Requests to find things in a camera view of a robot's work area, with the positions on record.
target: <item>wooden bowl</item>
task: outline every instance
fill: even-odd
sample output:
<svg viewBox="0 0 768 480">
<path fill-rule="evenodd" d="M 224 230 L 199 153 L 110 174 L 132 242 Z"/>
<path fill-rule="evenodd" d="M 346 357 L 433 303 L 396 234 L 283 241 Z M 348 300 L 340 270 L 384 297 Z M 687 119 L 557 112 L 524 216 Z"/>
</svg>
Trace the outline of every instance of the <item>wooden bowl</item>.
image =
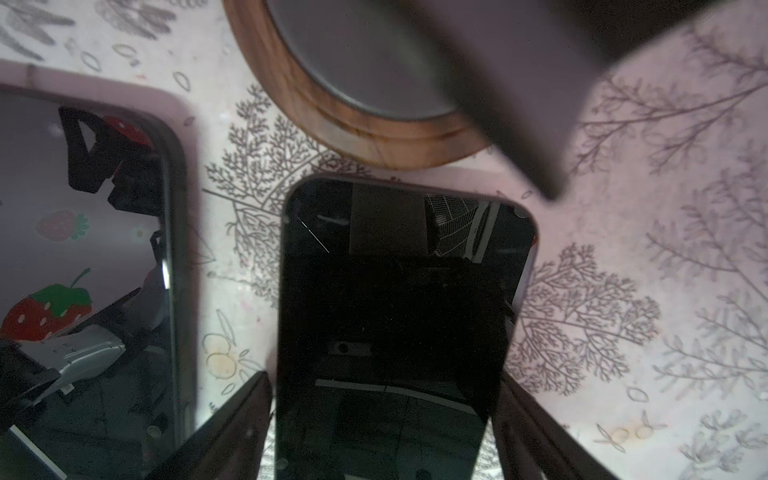
<svg viewBox="0 0 768 480">
<path fill-rule="evenodd" d="M 328 148 L 375 167 L 412 170 L 460 160 L 489 145 L 458 112 L 398 121 L 341 101 L 299 65 L 266 0 L 223 4 L 237 44 L 264 91 L 293 123 Z"/>
</svg>

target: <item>wooden plate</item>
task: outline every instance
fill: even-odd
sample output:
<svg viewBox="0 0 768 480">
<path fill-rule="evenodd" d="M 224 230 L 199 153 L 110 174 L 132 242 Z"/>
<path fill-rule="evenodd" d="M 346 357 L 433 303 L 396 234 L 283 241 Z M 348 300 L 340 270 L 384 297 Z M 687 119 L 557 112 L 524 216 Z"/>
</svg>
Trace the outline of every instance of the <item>wooden plate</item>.
<svg viewBox="0 0 768 480">
<path fill-rule="evenodd" d="M 376 167 L 401 170 L 460 160 L 489 145 L 460 113 L 424 121 L 376 117 L 336 98 L 285 46 L 266 0 L 223 0 L 251 71 L 283 113 L 328 148 Z"/>
</svg>

